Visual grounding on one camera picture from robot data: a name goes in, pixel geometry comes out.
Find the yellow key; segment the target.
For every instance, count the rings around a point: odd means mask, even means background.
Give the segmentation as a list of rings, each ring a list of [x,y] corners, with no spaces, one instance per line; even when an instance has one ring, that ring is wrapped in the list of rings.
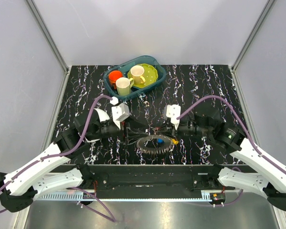
[[[177,145],[177,144],[179,144],[179,141],[177,141],[177,140],[174,140],[174,139],[172,139],[172,142],[173,142],[173,144],[174,144],[174,145]]]

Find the metal keyring disc with rings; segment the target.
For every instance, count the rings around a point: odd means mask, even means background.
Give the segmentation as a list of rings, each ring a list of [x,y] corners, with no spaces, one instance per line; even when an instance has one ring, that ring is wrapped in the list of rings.
[[[157,140],[163,140],[162,144],[157,143]],[[174,144],[171,138],[164,136],[164,135],[149,135],[145,138],[140,139],[136,142],[136,147],[142,153],[150,154],[150,155],[157,155],[157,154],[165,154],[169,152],[173,147]]]

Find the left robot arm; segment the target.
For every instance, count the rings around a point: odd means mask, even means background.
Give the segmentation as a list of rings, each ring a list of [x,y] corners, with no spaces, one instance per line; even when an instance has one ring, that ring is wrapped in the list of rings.
[[[131,116],[110,118],[100,109],[92,114],[80,114],[69,129],[26,165],[8,174],[0,172],[1,205],[9,212],[18,212],[48,193],[73,187],[90,188],[96,181],[85,165],[77,165],[57,176],[46,177],[46,174],[89,149],[90,142],[116,136],[126,140],[133,129],[145,125]]]

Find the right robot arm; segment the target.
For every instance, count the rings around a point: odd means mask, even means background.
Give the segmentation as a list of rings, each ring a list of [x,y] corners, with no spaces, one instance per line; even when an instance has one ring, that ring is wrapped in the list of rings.
[[[226,186],[243,189],[266,198],[271,205],[286,211],[286,165],[264,151],[244,130],[223,122],[218,111],[210,114],[195,112],[190,119],[181,116],[180,106],[168,105],[164,116],[166,123],[159,128],[164,142],[172,143],[183,135],[205,137],[257,172],[257,175],[250,175],[217,166],[218,173],[207,177],[210,188]]]

